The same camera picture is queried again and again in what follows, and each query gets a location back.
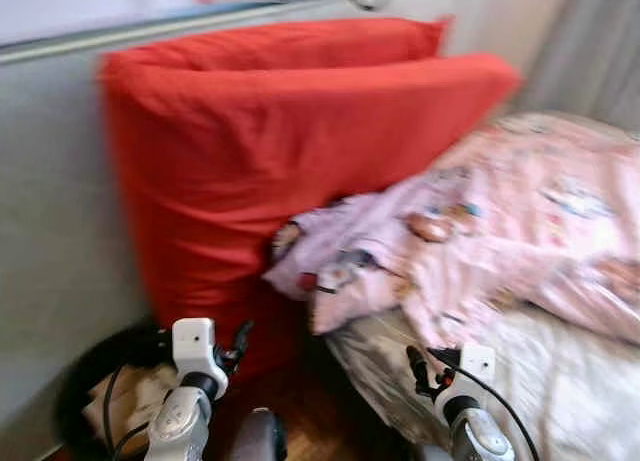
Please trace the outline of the silver robot left leg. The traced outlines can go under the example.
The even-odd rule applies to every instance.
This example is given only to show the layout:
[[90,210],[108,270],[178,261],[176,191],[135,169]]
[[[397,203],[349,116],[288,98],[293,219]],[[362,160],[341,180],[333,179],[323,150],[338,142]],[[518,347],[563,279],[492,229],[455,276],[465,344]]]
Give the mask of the silver robot left leg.
[[224,461],[285,461],[287,430],[280,417],[259,407],[244,416]]

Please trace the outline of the beige crumpled cloth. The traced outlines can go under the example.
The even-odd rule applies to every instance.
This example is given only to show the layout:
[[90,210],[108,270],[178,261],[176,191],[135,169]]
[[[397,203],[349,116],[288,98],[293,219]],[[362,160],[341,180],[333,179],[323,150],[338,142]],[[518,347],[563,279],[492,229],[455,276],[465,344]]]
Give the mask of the beige crumpled cloth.
[[109,423],[102,421],[102,403],[106,398],[106,388],[113,370],[92,385],[90,402],[79,410],[84,420],[91,425],[91,432],[97,441],[105,441],[106,425],[111,429],[111,441],[119,442],[129,430],[137,428],[154,419],[157,411],[163,406],[166,393],[177,387],[177,370],[168,365],[157,368],[136,368],[125,365],[109,396]]

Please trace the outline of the grey striped curtain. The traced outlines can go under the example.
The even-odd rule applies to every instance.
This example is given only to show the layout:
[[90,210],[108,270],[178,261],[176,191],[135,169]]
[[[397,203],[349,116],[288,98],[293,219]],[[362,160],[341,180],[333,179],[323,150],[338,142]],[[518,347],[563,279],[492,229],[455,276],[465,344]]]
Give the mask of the grey striped curtain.
[[515,109],[639,129],[637,7],[639,0],[564,0]]

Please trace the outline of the beige floral bed sheet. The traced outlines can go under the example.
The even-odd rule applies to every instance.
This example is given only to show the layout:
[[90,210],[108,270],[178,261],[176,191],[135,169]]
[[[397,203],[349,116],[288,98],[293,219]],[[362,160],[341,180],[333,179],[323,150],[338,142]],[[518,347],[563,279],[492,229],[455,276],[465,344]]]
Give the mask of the beige floral bed sheet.
[[[372,410],[413,446],[447,447],[447,426],[413,389],[401,311],[362,316],[323,337]],[[640,461],[640,351],[539,307],[500,315],[477,342],[495,350],[492,387],[541,461]]]

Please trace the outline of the pink cartoon print blanket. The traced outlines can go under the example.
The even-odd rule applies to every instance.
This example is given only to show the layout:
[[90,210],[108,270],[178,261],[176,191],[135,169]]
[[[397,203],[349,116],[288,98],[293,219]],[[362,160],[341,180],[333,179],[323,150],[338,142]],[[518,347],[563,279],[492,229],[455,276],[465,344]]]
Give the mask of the pink cartoon print blanket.
[[558,113],[507,115],[383,191],[293,217],[264,279],[316,334],[397,309],[429,347],[525,304],[640,341],[640,138]]

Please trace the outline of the red fabric cushion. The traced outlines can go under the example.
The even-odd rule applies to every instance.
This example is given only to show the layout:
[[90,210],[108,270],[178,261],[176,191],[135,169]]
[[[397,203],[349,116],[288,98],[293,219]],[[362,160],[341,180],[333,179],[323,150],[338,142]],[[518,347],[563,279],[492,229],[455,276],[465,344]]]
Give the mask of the red fabric cushion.
[[197,72],[355,68],[438,57],[453,25],[403,18],[315,19],[195,33],[113,51],[102,68]]
[[289,71],[191,71],[110,55],[111,156],[160,323],[251,320],[243,378],[300,356],[303,305],[262,278],[293,215],[421,172],[520,86],[494,55]]

